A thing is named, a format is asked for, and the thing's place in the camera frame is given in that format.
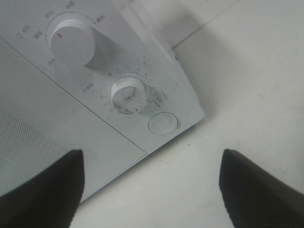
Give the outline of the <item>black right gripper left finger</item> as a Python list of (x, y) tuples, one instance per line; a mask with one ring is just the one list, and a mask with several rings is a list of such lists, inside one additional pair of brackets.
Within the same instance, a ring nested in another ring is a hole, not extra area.
[(68, 228), (85, 186), (84, 155), (71, 150), (0, 198), (2, 228)]

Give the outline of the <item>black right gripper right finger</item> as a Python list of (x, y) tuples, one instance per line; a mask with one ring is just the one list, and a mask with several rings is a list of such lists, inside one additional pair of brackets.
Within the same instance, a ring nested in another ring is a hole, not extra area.
[(236, 150), (223, 151), (219, 189), (236, 228), (304, 226), (304, 195)]

